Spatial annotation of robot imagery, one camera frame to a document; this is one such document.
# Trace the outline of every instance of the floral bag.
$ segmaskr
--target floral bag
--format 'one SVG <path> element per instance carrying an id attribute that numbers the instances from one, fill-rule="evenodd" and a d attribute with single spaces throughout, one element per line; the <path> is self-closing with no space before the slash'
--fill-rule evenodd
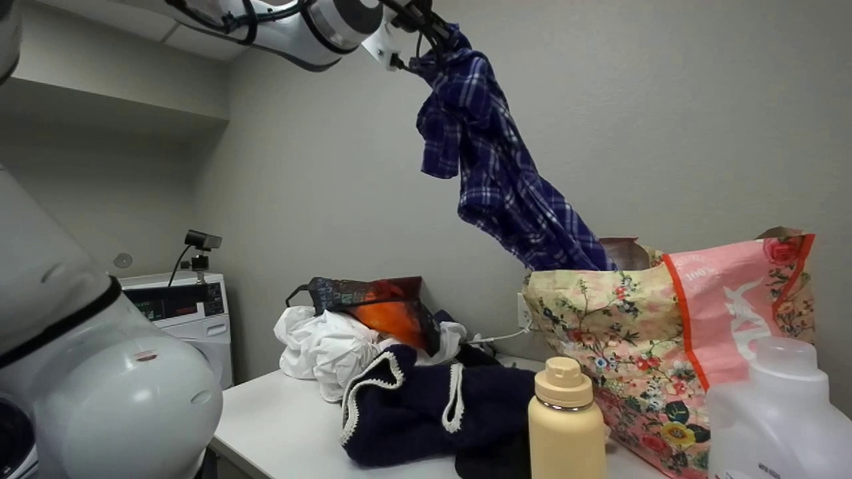
<path id="1" fill-rule="evenodd" d="M 532 327 L 595 382 L 611 438 L 667 476 L 703 479 L 706 390 L 745 378 L 751 341 L 814 341 L 811 234 L 671 252 L 638 270 L 532 270 Z"/>

